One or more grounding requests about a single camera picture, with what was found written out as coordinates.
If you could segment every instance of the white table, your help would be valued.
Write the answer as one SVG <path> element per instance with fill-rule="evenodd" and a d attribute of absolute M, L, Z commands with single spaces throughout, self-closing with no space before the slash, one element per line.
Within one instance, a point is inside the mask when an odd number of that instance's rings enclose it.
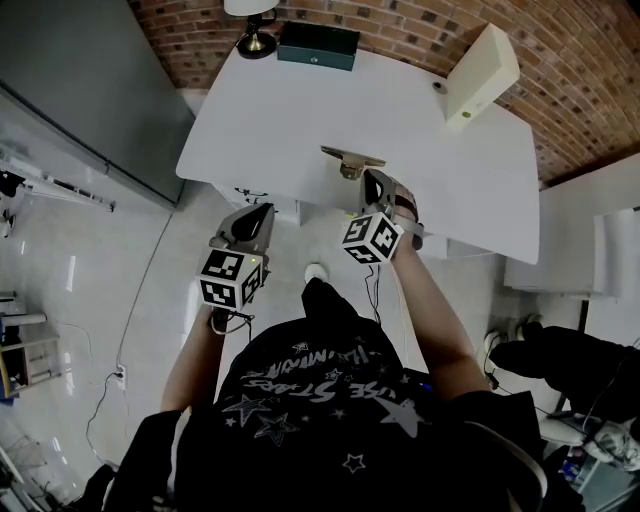
<path fill-rule="evenodd" d="M 491 105 L 459 134 L 444 124 L 446 80 L 359 50 L 352 72 L 245 60 L 236 50 L 182 152 L 182 178 L 354 211 L 359 181 L 320 145 L 387 161 L 426 231 L 538 259 L 538 177 L 530 126 Z"/>

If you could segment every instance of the dark green box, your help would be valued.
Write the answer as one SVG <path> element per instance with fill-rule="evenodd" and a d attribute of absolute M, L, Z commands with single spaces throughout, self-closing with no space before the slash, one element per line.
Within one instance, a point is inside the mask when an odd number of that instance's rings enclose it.
<path fill-rule="evenodd" d="M 280 36 L 278 60 L 351 71 L 359 38 L 360 32 L 352 30 L 288 21 Z"/>

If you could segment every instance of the black and white cube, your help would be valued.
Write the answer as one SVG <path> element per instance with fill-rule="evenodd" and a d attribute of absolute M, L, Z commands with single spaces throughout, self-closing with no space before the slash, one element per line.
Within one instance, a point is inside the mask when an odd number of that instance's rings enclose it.
<path fill-rule="evenodd" d="M 363 215 L 347 226 L 342 247 L 363 265 L 385 263 L 391 260 L 401 233 L 384 213 Z"/>
<path fill-rule="evenodd" d="M 240 311 L 263 282 L 263 258 L 208 247 L 198 263 L 200 291 L 206 304 Z"/>

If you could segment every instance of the black t-shirt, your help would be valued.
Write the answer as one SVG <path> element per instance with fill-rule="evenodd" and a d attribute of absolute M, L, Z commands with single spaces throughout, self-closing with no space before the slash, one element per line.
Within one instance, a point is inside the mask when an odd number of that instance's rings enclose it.
<path fill-rule="evenodd" d="M 536 510 L 539 475 L 530 466 L 539 432 L 530 394 L 439 402 L 423 379 L 405 373 L 382 329 L 359 322 L 330 336 L 314 333 L 307 319 L 281 324 L 236 358 L 217 402 L 194 410 L 180 439 L 178 510 L 271 502 L 500 511 L 510 510 L 510 494 Z M 162 492 L 176 420 L 175 413 L 145 420 L 107 510 L 142 510 Z"/>

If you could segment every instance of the white cylinder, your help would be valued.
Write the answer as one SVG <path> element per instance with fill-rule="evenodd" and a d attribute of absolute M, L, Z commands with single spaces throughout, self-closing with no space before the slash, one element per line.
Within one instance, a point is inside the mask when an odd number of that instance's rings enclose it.
<path fill-rule="evenodd" d="M 47 315 L 43 313 L 37 313 L 35 315 L 16 315 L 16 316 L 3 316 L 0 318 L 0 322 L 5 327 L 15 327 L 16 325 L 31 325 L 41 324 L 47 321 Z"/>
<path fill-rule="evenodd" d="M 278 0 L 224 0 L 224 10 L 232 16 L 251 16 L 273 9 Z"/>

